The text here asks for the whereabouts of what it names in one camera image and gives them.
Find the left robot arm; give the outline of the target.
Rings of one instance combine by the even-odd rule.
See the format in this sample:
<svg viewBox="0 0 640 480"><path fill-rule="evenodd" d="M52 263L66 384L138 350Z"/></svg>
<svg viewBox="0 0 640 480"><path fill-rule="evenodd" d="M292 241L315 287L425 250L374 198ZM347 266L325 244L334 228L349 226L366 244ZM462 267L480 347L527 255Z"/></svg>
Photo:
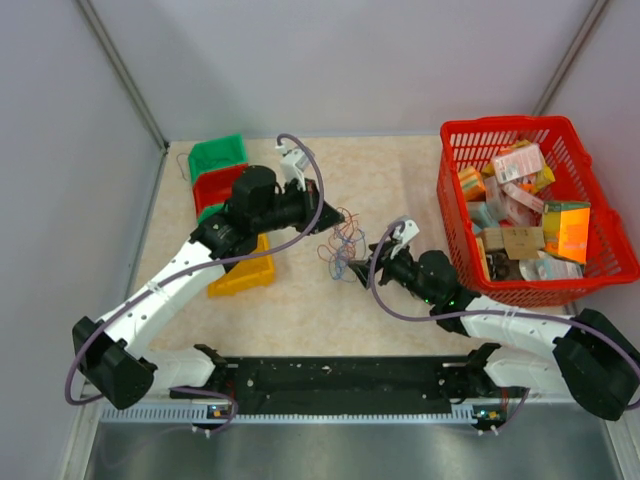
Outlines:
<svg viewBox="0 0 640 480"><path fill-rule="evenodd" d="M289 227L311 235L343 219L314 180L293 178L280 186L270 168L246 168L224 207L196 227L154 278L101 319L84 317L74 325L75 370L120 410L177 387L220 394L227 374L213 349L195 345L153 353L152 340L201 290L255 258L259 235Z"/></svg>

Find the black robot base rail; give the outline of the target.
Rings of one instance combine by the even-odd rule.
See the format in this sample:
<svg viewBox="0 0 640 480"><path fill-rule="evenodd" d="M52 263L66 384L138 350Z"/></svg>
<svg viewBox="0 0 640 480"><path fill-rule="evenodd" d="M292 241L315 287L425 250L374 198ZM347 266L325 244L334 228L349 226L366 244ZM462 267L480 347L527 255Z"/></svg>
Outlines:
<svg viewBox="0 0 640 480"><path fill-rule="evenodd" d="M467 355L222 357L204 385L252 414L367 415L448 413L479 399L517 399L481 367L492 344Z"/></svg>

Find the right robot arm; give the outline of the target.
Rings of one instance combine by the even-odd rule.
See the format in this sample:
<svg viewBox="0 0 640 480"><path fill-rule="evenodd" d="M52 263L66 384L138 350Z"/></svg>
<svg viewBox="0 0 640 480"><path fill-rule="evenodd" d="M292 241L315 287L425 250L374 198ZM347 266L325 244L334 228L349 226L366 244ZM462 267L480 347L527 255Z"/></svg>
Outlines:
<svg viewBox="0 0 640 480"><path fill-rule="evenodd" d="M395 282L430 307L428 320L447 332L493 342L467 370L469 388L499 387L569 396L588 413L616 421L639 406L639 352L601 312L554 316L497 302L462 285L445 253L414 258L391 241L371 247L349 269L371 290Z"/></svg>

